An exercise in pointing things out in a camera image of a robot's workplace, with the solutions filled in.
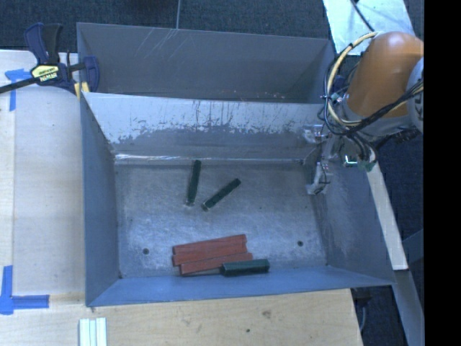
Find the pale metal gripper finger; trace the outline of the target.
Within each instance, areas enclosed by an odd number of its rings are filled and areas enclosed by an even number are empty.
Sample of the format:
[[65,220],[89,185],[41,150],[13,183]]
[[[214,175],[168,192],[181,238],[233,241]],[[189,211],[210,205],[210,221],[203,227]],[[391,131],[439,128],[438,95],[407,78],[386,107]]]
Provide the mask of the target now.
[[307,143],[323,143],[323,125],[314,124],[304,126],[303,138]]
[[306,192],[309,195],[325,194],[330,184],[331,173],[329,172],[328,165],[323,164],[322,162],[317,162],[312,182],[305,186]]

